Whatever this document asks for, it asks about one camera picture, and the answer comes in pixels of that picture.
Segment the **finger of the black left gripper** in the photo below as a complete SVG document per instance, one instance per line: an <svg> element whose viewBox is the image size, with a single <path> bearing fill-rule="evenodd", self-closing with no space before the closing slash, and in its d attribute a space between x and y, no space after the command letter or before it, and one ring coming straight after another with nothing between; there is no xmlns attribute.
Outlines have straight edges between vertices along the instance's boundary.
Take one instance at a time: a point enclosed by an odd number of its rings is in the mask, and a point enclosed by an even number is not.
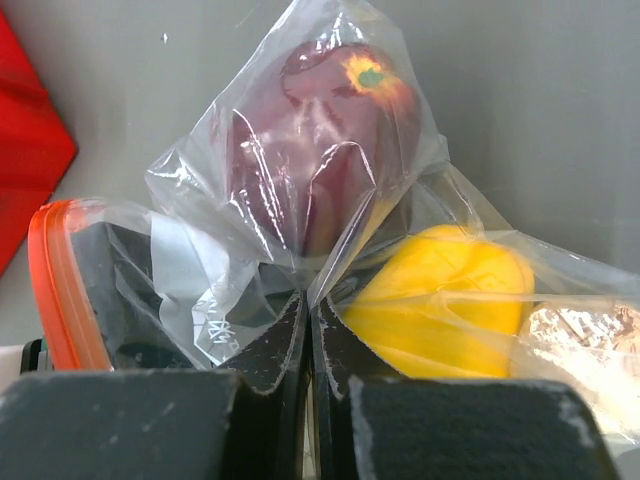
<svg viewBox="0 0 640 480"><path fill-rule="evenodd" d="M81 282L115 369L270 370L295 338L295 295L201 231L97 222L72 235Z"/></svg>

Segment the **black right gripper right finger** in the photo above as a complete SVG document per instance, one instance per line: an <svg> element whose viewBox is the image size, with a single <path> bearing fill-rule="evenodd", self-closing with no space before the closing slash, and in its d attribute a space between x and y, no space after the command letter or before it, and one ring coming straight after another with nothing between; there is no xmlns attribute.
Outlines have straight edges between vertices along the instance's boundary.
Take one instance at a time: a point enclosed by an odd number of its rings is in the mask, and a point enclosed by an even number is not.
<svg viewBox="0 0 640 480"><path fill-rule="evenodd" d="M615 479L582 399L541 380L411 380L322 301L311 311L322 479Z"/></svg>

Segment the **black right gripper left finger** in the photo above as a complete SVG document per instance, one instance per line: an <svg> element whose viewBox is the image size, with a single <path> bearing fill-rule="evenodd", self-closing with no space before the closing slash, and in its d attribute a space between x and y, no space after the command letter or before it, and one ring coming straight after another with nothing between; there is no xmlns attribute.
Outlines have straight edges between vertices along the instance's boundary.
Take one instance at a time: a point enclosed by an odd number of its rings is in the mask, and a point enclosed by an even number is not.
<svg viewBox="0 0 640 480"><path fill-rule="evenodd" d="M1 396L5 479L299 479L307 305L215 370L44 372Z"/></svg>

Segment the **yellow star fruit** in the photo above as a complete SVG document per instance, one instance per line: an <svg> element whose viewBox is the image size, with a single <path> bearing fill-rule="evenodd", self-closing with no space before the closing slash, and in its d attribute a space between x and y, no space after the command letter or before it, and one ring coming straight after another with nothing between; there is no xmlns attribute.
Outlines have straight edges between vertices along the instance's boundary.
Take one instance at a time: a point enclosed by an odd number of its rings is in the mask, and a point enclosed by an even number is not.
<svg viewBox="0 0 640 480"><path fill-rule="evenodd" d="M342 319L409 377L506 378L508 352L534 290L521 255L439 225L402 242Z"/></svg>

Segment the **zip bag with red zipper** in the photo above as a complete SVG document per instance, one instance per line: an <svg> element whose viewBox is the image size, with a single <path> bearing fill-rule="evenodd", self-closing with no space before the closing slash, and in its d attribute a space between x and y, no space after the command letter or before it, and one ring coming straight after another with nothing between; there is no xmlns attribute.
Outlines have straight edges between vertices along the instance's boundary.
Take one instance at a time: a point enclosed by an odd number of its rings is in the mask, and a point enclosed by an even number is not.
<svg viewBox="0 0 640 480"><path fill-rule="evenodd" d="M638 276L506 222L370 3L291 3L146 182L154 209L75 199L31 221L55 367L227 365L300 290L401 374L562 382L638 444Z"/></svg>

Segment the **dark red plum toy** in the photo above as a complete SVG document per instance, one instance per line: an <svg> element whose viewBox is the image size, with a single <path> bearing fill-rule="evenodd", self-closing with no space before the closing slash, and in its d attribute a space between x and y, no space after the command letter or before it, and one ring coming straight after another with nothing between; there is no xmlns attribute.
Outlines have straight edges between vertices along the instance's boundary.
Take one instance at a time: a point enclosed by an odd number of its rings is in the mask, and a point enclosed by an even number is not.
<svg viewBox="0 0 640 480"><path fill-rule="evenodd" d="M327 255L370 192L413 163L421 126L416 90L382 49L304 42L233 111L231 200L278 247Z"/></svg>

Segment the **beige garlic toy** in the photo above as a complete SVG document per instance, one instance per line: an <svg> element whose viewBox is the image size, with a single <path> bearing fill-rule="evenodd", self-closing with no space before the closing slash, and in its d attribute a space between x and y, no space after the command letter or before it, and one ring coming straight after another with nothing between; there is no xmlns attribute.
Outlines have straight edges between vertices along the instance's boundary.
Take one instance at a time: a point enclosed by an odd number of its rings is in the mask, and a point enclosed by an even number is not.
<svg viewBox="0 0 640 480"><path fill-rule="evenodd" d="M513 346L510 374L569 385L589 405L603 433L639 440L637 306L538 304Z"/></svg>

